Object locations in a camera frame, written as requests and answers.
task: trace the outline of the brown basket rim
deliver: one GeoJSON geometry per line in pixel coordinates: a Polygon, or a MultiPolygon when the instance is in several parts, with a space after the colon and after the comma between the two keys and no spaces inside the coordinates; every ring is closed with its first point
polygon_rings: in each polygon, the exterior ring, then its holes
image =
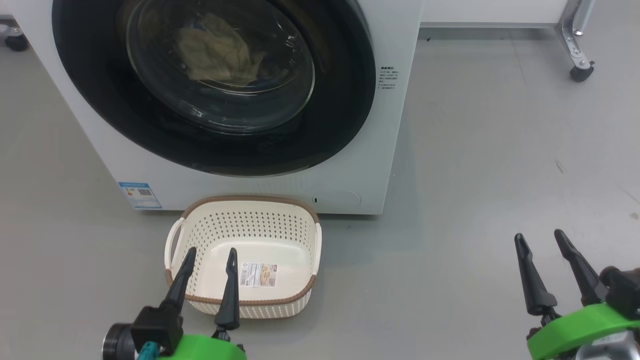
{"type": "MultiPolygon", "coordinates": [[[[305,204],[302,201],[293,200],[293,199],[285,199],[281,197],[271,197],[271,196],[258,196],[258,195],[222,195],[222,196],[212,196],[207,197],[202,200],[198,200],[190,205],[180,217],[187,218],[193,210],[196,208],[208,204],[210,202],[218,202],[218,201],[262,201],[262,202],[277,202],[281,204],[289,204],[303,208],[304,210],[311,215],[316,224],[320,223],[320,219],[318,218],[318,214],[315,210],[313,210],[309,205],[305,204]]],[[[166,282],[171,286],[173,283],[173,274],[171,273],[171,269],[164,270],[164,276],[166,277],[166,282]]],[[[285,305],[290,304],[292,302],[298,301],[302,299],[313,287],[316,282],[316,275],[311,275],[309,278],[309,282],[307,285],[297,294],[287,297],[284,299],[272,299],[272,300],[240,300],[240,306],[275,306],[275,305],[285,305]]],[[[198,297],[194,295],[186,294],[184,296],[187,301],[195,301],[195,302],[203,302],[205,304],[215,304],[220,305],[222,303],[222,299],[214,299],[208,297],[198,297]]]]}

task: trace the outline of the gray floor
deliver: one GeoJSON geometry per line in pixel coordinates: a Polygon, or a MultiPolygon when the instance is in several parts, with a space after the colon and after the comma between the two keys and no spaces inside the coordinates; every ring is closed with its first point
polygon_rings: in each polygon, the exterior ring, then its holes
{"type": "MultiPolygon", "coordinates": [[[[515,233],[560,313],[580,302],[556,227],[596,270],[638,266],[638,13],[596,4],[583,84],[552,32],[423,30],[385,214],[324,217],[306,310],[233,340],[261,360],[527,359],[515,233]]],[[[164,295],[177,214],[131,209],[33,52],[0,47],[0,79],[0,357],[97,359],[164,295]]]]}

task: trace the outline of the caster wheel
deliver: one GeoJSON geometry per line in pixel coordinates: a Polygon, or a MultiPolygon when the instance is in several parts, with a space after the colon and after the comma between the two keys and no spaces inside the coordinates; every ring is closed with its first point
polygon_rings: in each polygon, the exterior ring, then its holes
{"type": "Polygon", "coordinates": [[[29,49],[27,37],[20,35],[19,37],[8,37],[4,40],[6,46],[13,51],[25,51],[29,49]]]}
{"type": "Polygon", "coordinates": [[[579,67],[574,66],[573,69],[569,71],[569,75],[576,83],[581,83],[587,80],[587,78],[593,73],[593,64],[595,64],[595,62],[590,61],[589,64],[592,66],[588,69],[580,69],[579,67]]]}

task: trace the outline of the laundry basket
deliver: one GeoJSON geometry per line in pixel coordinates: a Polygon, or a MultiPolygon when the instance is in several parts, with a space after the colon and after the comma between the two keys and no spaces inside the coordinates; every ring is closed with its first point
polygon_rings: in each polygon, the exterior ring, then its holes
{"type": "Polygon", "coordinates": [[[233,247],[241,318],[285,318],[298,314],[309,301],[322,230],[317,214],[295,200],[211,197],[191,205],[169,231],[164,248],[169,285],[191,247],[197,253],[185,299],[193,307],[218,312],[233,247]]]}

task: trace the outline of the beige cloth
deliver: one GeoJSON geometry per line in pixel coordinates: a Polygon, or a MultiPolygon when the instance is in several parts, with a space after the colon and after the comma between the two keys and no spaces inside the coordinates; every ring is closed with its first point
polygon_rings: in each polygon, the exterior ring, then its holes
{"type": "Polygon", "coordinates": [[[256,80],[264,53],[252,53],[240,34],[212,13],[197,23],[203,29],[181,28],[176,40],[190,79],[236,86],[256,80]]]}

